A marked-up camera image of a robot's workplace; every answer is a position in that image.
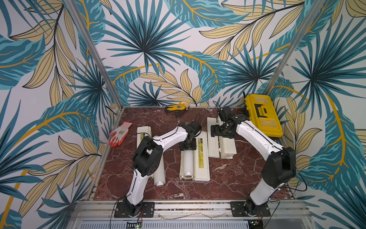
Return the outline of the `white wrap dispenser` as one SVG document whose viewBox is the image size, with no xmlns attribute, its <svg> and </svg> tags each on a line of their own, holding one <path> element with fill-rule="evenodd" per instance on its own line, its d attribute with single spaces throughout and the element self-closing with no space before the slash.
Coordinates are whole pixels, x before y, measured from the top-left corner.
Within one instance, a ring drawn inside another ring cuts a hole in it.
<svg viewBox="0 0 366 229">
<path fill-rule="evenodd" d="M 213 158 L 221 159 L 233 159 L 234 155 L 237 154 L 235 140 L 224 138 L 222 136 L 212 137 L 211 127 L 213 125 L 221 125 L 224 122 L 220 117 L 207 118 L 207 141 L 208 141 L 208 156 Z"/>
<path fill-rule="evenodd" d="M 151 128 L 148 126 L 137 128 L 137 149 L 133 156 L 133 166 L 141 173 L 141 176 L 151 176 L 159 166 L 155 162 L 157 144 L 151 137 Z"/>
<path fill-rule="evenodd" d="M 197 149 L 193 150 L 193 176 L 185 177 L 184 175 L 184 151 L 181 152 L 180 180 L 192 180 L 197 182 L 210 181 L 209 156 L 207 133 L 201 132 L 196 138 Z"/>
</svg>

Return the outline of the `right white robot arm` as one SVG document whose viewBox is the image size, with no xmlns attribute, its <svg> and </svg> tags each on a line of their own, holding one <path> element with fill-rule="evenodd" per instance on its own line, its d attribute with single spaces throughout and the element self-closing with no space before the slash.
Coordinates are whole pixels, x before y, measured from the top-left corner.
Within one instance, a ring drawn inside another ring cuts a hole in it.
<svg viewBox="0 0 366 229">
<path fill-rule="evenodd" d="M 261 154 L 266 161 L 261 171 L 261 181 L 246 199 L 244 214 L 264 214 L 272 195 L 296 176 L 296 153 L 285 148 L 259 130 L 244 114 L 233 114 L 230 107 L 218 110 L 222 124 L 211 127 L 211 136 L 233 139 L 240 135 Z"/>
</svg>

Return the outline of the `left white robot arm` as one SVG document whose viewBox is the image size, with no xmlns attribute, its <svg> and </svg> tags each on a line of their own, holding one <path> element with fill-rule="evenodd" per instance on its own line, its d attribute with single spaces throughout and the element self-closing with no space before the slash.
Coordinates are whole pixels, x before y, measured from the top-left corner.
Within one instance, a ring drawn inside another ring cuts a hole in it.
<svg viewBox="0 0 366 229">
<path fill-rule="evenodd" d="M 163 153 L 176 144 L 183 150 L 195 149 L 195 138 L 202 127 L 197 121 L 179 124 L 161 136 L 145 136 L 137 147 L 133 160 L 133 178 L 123 204 L 127 214 L 137 216 L 144 200 L 148 178 L 158 169 Z"/>
</svg>

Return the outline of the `long left plastic wrap roll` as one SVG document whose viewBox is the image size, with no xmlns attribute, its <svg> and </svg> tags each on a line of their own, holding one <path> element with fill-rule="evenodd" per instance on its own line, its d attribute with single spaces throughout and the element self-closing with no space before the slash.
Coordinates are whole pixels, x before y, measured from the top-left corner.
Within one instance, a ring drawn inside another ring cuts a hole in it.
<svg viewBox="0 0 366 229">
<path fill-rule="evenodd" d="M 165 175 L 165 164 L 164 164 L 164 156 L 161 156 L 159 167 L 153 174 L 154 185 L 157 187 L 162 187 L 166 183 L 166 175 Z"/>
</svg>

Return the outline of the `yellow black work glove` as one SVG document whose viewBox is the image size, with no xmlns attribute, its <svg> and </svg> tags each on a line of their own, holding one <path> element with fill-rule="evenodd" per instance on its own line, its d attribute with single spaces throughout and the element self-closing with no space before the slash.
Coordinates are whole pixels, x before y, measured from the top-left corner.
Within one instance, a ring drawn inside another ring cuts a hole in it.
<svg viewBox="0 0 366 229">
<path fill-rule="evenodd" d="M 168 105 L 165 107 L 166 114 L 175 114 L 175 117 L 180 117 L 190 107 L 189 103 L 180 102 L 177 105 Z"/>
</svg>

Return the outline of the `yellow black toolbox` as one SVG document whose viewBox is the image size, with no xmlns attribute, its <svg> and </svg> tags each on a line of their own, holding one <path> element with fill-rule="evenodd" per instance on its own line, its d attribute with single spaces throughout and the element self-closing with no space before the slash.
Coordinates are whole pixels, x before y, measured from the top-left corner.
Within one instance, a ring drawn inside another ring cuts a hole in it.
<svg viewBox="0 0 366 229">
<path fill-rule="evenodd" d="M 245 98 L 250 121 L 265 135 L 281 138 L 283 129 L 270 96 L 250 94 Z"/>
</svg>

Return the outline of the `red white work glove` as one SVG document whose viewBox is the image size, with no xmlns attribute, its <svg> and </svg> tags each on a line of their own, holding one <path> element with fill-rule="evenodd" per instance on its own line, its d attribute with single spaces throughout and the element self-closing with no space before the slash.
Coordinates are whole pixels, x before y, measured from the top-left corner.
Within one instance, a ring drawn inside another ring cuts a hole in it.
<svg viewBox="0 0 366 229">
<path fill-rule="evenodd" d="M 125 140 L 126 136 L 129 133 L 129 128 L 132 126 L 130 122 L 124 122 L 122 125 L 117 127 L 110 133 L 110 141 L 109 145 L 112 147 L 120 146 Z"/>
</svg>

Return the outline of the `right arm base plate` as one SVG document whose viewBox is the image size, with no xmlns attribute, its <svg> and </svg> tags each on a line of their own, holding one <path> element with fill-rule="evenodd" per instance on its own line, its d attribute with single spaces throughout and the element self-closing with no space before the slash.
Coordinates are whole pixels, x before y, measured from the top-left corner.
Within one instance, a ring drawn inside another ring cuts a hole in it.
<svg viewBox="0 0 366 229">
<path fill-rule="evenodd" d="M 268 204 L 255 205 L 249 201 L 232 201 L 230 209 L 233 217 L 269 217 L 271 216 Z"/>
</svg>

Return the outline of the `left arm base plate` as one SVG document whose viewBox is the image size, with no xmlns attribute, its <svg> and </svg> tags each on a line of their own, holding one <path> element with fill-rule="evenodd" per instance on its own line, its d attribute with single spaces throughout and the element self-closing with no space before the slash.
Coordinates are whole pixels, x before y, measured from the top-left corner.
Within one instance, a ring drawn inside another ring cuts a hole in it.
<svg viewBox="0 0 366 229">
<path fill-rule="evenodd" d="M 155 211 L 154 202 L 141 202 L 137 206 L 129 202 L 119 202 L 114 212 L 115 218 L 152 218 Z"/>
</svg>

